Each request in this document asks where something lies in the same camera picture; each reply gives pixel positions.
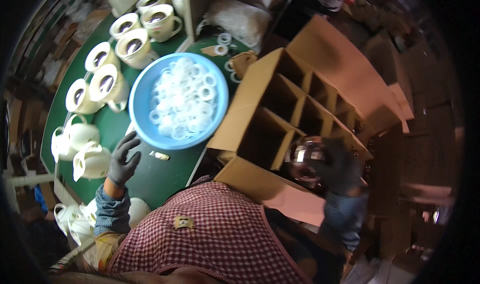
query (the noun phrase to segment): red checkered apron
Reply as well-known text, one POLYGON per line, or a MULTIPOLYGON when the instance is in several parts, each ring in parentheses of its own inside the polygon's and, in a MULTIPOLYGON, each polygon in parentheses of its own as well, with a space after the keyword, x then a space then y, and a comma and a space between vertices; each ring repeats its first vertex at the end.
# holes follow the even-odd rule
POLYGON ((181 191, 150 213, 108 267, 154 274, 193 267, 228 283, 311 283, 276 238, 263 206, 215 182, 181 191), (195 228, 174 230, 179 215, 193 218, 195 228))

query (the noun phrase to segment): blue sleeve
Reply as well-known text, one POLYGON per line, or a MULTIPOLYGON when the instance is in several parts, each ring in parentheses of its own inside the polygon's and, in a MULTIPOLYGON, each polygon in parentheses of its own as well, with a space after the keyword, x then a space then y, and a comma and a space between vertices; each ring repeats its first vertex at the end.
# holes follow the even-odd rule
POLYGON ((349 251, 355 250, 360 242, 359 232, 367 212, 368 193, 351 198, 328 192, 325 199, 325 220, 319 233, 342 243, 349 251))
POLYGON ((104 232, 126 234, 130 231, 130 226, 128 225, 130 221, 130 216, 128 215, 130 208, 128 188, 125 188, 122 199, 115 199, 105 194, 102 184, 95 193, 95 201, 97 203, 97 217, 95 228, 93 229, 95 236, 104 232))

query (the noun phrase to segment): blue plastic basin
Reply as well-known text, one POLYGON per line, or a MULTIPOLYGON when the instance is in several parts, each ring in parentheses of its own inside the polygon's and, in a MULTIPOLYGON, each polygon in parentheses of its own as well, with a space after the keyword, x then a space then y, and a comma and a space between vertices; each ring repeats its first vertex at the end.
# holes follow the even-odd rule
POLYGON ((135 130, 138 135, 148 144, 153 145, 159 149, 164 150, 181 150, 197 145, 207 138, 211 137, 215 130, 220 125, 229 103, 229 88, 227 82, 219 67, 211 60, 202 55, 194 53, 174 53, 159 58, 148 65, 137 77, 130 92, 129 98, 129 114, 130 119, 135 125, 135 130), (217 107, 212 117, 210 126, 195 136, 189 137, 185 140, 175 140, 171 137, 160 135, 158 125, 153 123, 148 118, 150 113, 150 100, 153 85, 155 80, 160 77, 160 71, 167 67, 172 61, 177 61, 181 57, 190 57, 195 63, 200 63, 205 66, 207 72, 211 72, 216 77, 217 89, 217 107))

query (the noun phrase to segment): glove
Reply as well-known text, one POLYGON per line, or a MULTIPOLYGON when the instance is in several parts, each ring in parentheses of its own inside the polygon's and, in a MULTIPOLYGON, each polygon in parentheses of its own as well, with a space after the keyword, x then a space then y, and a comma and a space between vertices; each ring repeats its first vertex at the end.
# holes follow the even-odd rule
POLYGON ((322 139, 329 160, 310 160, 309 165, 322 179, 330 191, 340 196, 347 196, 352 189, 363 186, 360 179, 362 162, 347 151, 341 139, 322 139))
POLYGON ((132 131, 117 144, 117 147, 110 158, 110 169, 108 172, 108 179, 119 188, 123 188, 125 183, 130 179, 135 172, 135 168, 140 161, 140 151, 137 151, 129 162, 127 160, 128 151, 140 144, 140 140, 134 139, 137 132, 132 131))

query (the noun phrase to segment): green tabletop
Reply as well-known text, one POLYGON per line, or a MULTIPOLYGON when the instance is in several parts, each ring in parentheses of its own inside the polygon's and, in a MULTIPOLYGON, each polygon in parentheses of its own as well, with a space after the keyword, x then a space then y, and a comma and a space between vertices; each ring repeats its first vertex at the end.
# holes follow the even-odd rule
MULTIPOLYGON (((80 48, 66 71, 62 83, 58 87, 45 125, 41 150, 42 160, 50 172, 53 172, 55 168, 55 162, 51 155, 51 136, 57 127, 63 125, 68 114, 65 108, 67 91, 76 79, 84 77, 86 73, 84 69, 85 58, 94 46, 110 38, 108 30, 114 21, 115 18, 110 14, 99 24, 97 29, 93 31, 80 48)), ((185 38, 186 34, 182 31, 167 42, 152 43, 152 48, 160 56, 174 53, 185 38)), ((201 48, 216 45, 216 43, 216 38, 206 38, 192 44, 187 51, 201 54, 201 48)), ((234 43, 238 46, 239 52, 248 50, 243 44, 237 41, 234 41, 234 43)), ((235 93, 237 84, 231 82, 230 73, 224 70, 224 64, 228 58, 219 56, 210 57, 207 55, 206 57, 217 64, 224 72, 231 99, 231 96, 235 93)), ((130 68, 123 63, 121 68, 125 79, 130 86, 132 86, 141 71, 130 68)), ((87 120, 98 127, 100 131, 100 144, 111 151, 125 135, 130 124, 128 108, 121 113, 113 113, 108 106, 103 107, 94 115, 87 116, 87 120)), ((165 151, 156 149, 142 141, 137 148, 132 150, 132 152, 140 150, 142 157, 135 171, 135 175, 127 182, 130 197, 143 199, 152 209, 161 206, 171 194, 187 185, 206 144, 207 142, 204 142, 184 150, 165 151), (152 151, 170 155, 171 159, 169 161, 157 159, 149 155, 152 151)), ((84 203, 89 203, 94 198, 95 191, 103 183, 104 179, 88 180, 81 178, 78 182, 74 182, 72 178, 72 162, 60 161, 58 164, 58 171, 65 179, 65 182, 71 186, 84 203)))

